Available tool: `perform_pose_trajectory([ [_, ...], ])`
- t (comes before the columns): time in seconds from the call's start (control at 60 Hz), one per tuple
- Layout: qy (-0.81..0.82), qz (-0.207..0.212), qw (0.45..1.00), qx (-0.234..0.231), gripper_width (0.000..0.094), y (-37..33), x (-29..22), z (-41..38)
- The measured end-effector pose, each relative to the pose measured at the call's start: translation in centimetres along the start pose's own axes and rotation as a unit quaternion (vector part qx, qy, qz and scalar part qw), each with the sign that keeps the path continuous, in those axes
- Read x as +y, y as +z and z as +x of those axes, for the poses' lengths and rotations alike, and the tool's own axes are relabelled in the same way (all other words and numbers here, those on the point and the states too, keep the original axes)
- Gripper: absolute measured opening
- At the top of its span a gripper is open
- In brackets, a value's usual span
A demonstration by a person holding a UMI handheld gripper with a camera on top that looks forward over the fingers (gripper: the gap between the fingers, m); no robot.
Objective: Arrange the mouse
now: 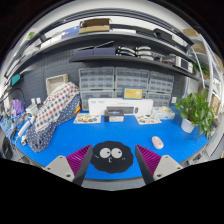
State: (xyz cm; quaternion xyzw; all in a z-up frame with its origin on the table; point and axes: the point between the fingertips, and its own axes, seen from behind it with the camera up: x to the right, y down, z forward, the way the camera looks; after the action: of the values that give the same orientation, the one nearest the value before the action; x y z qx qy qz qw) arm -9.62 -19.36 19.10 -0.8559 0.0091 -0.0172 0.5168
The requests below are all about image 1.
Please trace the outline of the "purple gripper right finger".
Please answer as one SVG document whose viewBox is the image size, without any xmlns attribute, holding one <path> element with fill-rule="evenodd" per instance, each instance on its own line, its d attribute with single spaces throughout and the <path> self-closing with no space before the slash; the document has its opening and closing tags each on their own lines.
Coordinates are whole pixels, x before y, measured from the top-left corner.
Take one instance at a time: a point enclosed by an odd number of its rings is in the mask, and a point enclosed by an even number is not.
<svg viewBox="0 0 224 224">
<path fill-rule="evenodd" d="M 160 156 L 140 145 L 135 146 L 135 156 L 146 184 L 182 169 L 182 166 L 169 155 Z"/>
</svg>

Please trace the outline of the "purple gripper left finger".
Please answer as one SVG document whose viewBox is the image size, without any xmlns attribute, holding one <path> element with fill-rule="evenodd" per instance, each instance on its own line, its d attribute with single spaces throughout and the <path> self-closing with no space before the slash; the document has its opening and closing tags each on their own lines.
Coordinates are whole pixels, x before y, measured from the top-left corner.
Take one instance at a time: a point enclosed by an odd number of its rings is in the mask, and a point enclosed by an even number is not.
<svg viewBox="0 0 224 224">
<path fill-rule="evenodd" d="M 44 170 L 81 186 L 92 155 L 92 145 L 87 145 L 67 157 L 59 155 Z"/>
</svg>

